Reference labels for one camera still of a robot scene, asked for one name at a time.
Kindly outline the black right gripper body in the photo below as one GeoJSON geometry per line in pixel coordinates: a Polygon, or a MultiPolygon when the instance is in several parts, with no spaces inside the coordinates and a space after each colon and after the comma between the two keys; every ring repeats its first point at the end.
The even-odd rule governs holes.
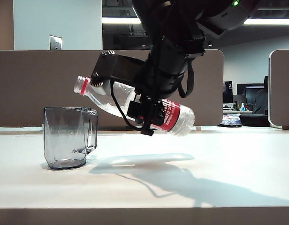
{"type": "Polygon", "coordinates": [[[163,36],[152,46],[140,69],[136,91],[151,98],[167,98],[176,90],[180,97],[189,96],[194,88],[192,62],[203,56],[205,37],[183,40],[179,45],[163,36]]]}

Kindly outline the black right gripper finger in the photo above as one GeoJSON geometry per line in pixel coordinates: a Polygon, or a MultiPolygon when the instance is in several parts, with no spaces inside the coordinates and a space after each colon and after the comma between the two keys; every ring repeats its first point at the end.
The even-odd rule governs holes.
{"type": "Polygon", "coordinates": [[[130,101],[127,115],[130,118],[133,118],[137,124],[140,124],[143,123],[145,119],[149,116],[150,109],[153,109],[151,123],[159,124],[157,105],[152,104],[152,102],[150,101],[145,101],[143,103],[130,101]]]}
{"type": "Polygon", "coordinates": [[[145,61],[115,54],[114,51],[104,51],[100,54],[93,73],[91,85],[102,86],[107,80],[138,87],[137,76],[145,61]]]}

